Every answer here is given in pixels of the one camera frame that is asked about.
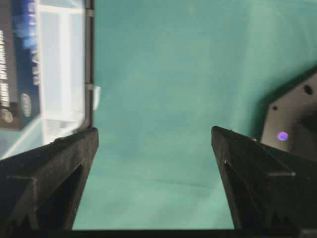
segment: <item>cardboard box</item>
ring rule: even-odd
[[[35,0],[0,0],[0,128],[40,113]]]

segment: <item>purple light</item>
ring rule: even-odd
[[[277,135],[277,139],[280,141],[285,141],[288,139],[288,134],[286,132],[282,131]]]

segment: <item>black plastic part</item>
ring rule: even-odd
[[[34,231],[35,238],[291,238],[281,230]]]
[[[317,235],[317,162],[220,127],[212,147],[235,228]]]
[[[94,56],[95,56],[95,0],[85,0],[85,117],[76,131],[93,126]]]
[[[261,143],[317,161],[317,68],[296,81],[269,105]]]
[[[87,129],[0,161],[0,237],[71,229],[98,147]]]

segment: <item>teal background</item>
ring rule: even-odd
[[[314,0],[96,0],[100,146],[75,229],[231,228],[214,125],[317,62]]]

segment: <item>logo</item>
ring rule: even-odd
[[[0,116],[6,123],[13,122],[12,113],[8,109],[1,109]]]
[[[31,107],[31,99],[29,95],[22,93],[21,95],[21,107],[23,114],[26,117],[29,117],[31,115],[32,107]]]

